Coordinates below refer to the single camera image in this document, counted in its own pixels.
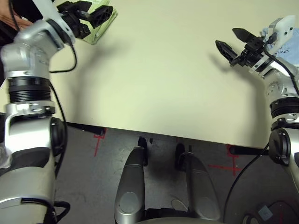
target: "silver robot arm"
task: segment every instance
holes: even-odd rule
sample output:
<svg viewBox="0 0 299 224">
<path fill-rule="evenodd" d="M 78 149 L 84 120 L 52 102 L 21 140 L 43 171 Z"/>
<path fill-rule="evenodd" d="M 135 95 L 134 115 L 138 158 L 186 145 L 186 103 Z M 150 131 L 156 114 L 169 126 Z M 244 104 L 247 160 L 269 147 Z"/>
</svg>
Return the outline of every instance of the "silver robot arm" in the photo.
<svg viewBox="0 0 299 224">
<path fill-rule="evenodd" d="M 225 42 L 216 41 L 216 46 L 231 66 L 246 65 L 263 80 L 272 117 L 269 156 L 287 169 L 298 190 L 299 70 L 284 59 L 272 56 L 292 37 L 294 26 L 295 16 L 290 15 L 275 20 L 266 37 L 256 37 L 245 29 L 234 28 L 237 38 L 246 43 L 239 56 Z M 273 46 L 269 51 L 268 43 Z"/>
<path fill-rule="evenodd" d="M 58 6 L 59 22 L 51 18 L 37 21 L 2 48 L 10 100 L 6 105 L 5 146 L 0 148 L 2 224 L 55 224 L 70 208 L 54 198 L 55 157 L 64 153 L 67 132 L 64 123 L 52 116 L 55 105 L 50 94 L 49 62 L 65 43 L 72 46 L 75 37 L 83 39 L 90 34 L 79 19 L 97 27 L 112 14 L 111 6 L 101 6 L 89 15 L 90 6 L 84 1 L 65 2 Z M 57 215 L 55 207 L 65 211 Z"/>
</svg>

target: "black cable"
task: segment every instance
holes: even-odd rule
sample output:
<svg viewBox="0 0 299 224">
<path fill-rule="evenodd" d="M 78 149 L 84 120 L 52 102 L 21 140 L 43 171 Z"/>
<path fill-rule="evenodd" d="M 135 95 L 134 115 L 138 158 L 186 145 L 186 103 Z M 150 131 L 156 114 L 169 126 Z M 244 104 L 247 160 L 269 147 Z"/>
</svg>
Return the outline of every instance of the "black cable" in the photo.
<svg viewBox="0 0 299 224">
<path fill-rule="evenodd" d="M 63 145 L 63 149 L 61 151 L 61 154 L 60 154 L 60 157 L 59 157 L 59 160 L 57 162 L 57 165 L 56 165 L 56 168 L 55 168 L 55 176 L 57 177 L 58 173 L 59 173 L 59 170 L 60 170 L 60 167 L 61 167 L 61 164 L 62 164 L 62 161 L 64 159 L 64 154 L 65 154 L 65 150 L 66 150 L 66 145 L 67 145 L 67 139 L 68 139 L 68 132 L 67 132 L 67 124 L 66 124 L 66 119 L 65 119 L 65 116 L 64 116 L 64 111 L 62 109 L 62 106 L 60 104 L 60 101 L 58 99 L 58 95 L 54 89 L 54 86 L 52 85 L 52 83 L 50 82 L 50 88 L 52 89 L 53 93 L 54 93 L 54 96 L 56 98 L 56 101 L 57 101 L 57 104 L 58 104 L 58 107 L 59 107 L 59 110 L 61 112 L 61 116 L 62 116 L 62 119 L 63 119 L 63 124 L 64 124 L 64 134 L 65 134 L 65 137 L 64 137 L 64 145 Z"/>
<path fill-rule="evenodd" d="M 289 73 L 289 76 L 291 78 L 291 81 L 293 83 L 293 86 L 295 88 L 295 91 L 297 93 L 297 95 L 299 96 L 299 89 L 298 86 L 296 84 L 296 80 L 295 80 L 295 76 L 293 75 L 293 73 L 291 73 L 291 71 L 281 62 L 279 61 L 275 56 L 271 55 L 268 51 L 267 51 L 267 45 L 270 44 L 269 41 L 267 41 L 263 47 L 263 51 L 266 54 L 266 56 L 268 56 L 269 58 L 271 58 L 273 61 L 275 61 L 276 63 L 278 63 L 281 67 L 283 67 L 287 73 Z"/>
<path fill-rule="evenodd" d="M 240 177 L 242 176 L 242 174 L 248 169 L 248 167 L 254 163 L 258 158 L 260 158 L 260 156 L 263 155 L 263 153 L 267 150 L 269 146 L 269 143 L 267 143 L 267 145 L 265 146 L 265 148 L 260 152 L 260 154 L 258 154 L 256 157 L 253 158 L 253 160 L 251 160 L 243 169 L 242 171 L 239 173 L 239 175 L 237 176 L 237 178 L 235 179 L 235 181 L 233 182 L 232 186 L 230 187 L 229 189 L 229 192 L 228 192 L 228 195 L 226 197 L 226 200 L 225 200 L 225 204 L 224 204 L 224 210 L 223 210 L 223 222 L 225 223 L 225 213 L 226 213 L 226 209 L 227 209 L 227 206 L 228 206 L 228 201 L 229 201 L 229 198 L 230 198 L 230 195 L 235 187 L 235 185 L 237 184 L 238 180 L 240 179 Z"/>
<path fill-rule="evenodd" d="M 282 201 L 282 200 L 278 200 L 278 201 L 275 201 L 275 202 L 273 202 L 273 203 L 271 203 L 270 205 L 268 205 L 268 208 L 270 208 L 270 207 L 272 207 L 274 204 L 276 204 L 276 203 L 284 203 L 284 204 L 286 204 L 292 211 L 293 211 L 293 213 L 294 213 L 294 215 L 297 217 L 297 219 L 299 220 L 299 215 L 298 215 L 298 213 L 295 211 L 295 209 L 288 203 L 288 202 L 286 202 L 286 201 Z"/>
<path fill-rule="evenodd" d="M 74 63 L 74 65 L 73 65 L 73 67 L 72 67 L 72 68 L 70 68 L 70 69 L 67 69 L 67 70 L 57 70 L 57 71 L 50 71 L 50 73 L 51 73 L 51 74 L 52 74 L 52 73 L 63 73 L 63 72 L 69 72 L 69 71 L 73 71 L 73 70 L 76 68 L 76 66 L 77 66 L 77 54 L 76 54 L 76 51 L 75 51 L 74 45 L 72 44 L 72 42 L 71 42 L 71 41 L 69 41 L 69 45 L 70 45 L 70 47 L 71 47 L 71 50 L 72 50 L 72 52 L 73 52 L 74 59 L 75 59 L 75 63 Z"/>
<path fill-rule="evenodd" d="M 14 22 L 15 29 L 19 32 L 20 28 L 18 26 L 17 21 L 15 20 L 15 17 L 14 17 L 13 1 L 12 0 L 8 0 L 8 6 L 9 6 L 9 12 L 10 12 L 11 18 L 13 19 L 13 22 Z"/>
</svg>

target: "red tape cross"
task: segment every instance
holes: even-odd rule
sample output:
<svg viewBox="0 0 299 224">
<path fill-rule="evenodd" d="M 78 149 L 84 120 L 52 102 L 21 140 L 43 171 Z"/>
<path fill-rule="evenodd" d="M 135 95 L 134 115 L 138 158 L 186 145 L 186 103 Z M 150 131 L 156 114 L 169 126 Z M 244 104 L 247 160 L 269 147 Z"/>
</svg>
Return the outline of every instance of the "red tape cross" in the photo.
<svg viewBox="0 0 299 224">
<path fill-rule="evenodd" d="M 100 139 L 104 139 L 105 138 L 107 128 L 104 128 L 104 129 L 105 129 L 105 133 L 103 135 L 97 135 L 97 134 L 93 135 L 93 137 L 95 139 L 98 139 L 97 146 L 95 147 L 95 151 L 94 151 L 94 157 L 97 156 L 98 149 L 99 149 L 99 146 L 100 146 Z"/>
<path fill-rule="evenodd" d="M 233 176 L 236 176 L 236 171 L 241 171 L 242 169 L 237 168 L 235 166 L 235 159 L 238 158 L 238 155 L 233 155 L 230 153 L 229 149 L 231 148 L 231 145 L 226 145 L 227 151 L 228 151 L 228 157 L 232 157 L 233 159 L 233 166 L 232 167 L 225 167 L 225 166 L 219 166 L 219 165 L 208 165 L 209 167 L 217 168 L 217 169 L 225 169 L 225 170 L 232 170 Z"/>
</svg>

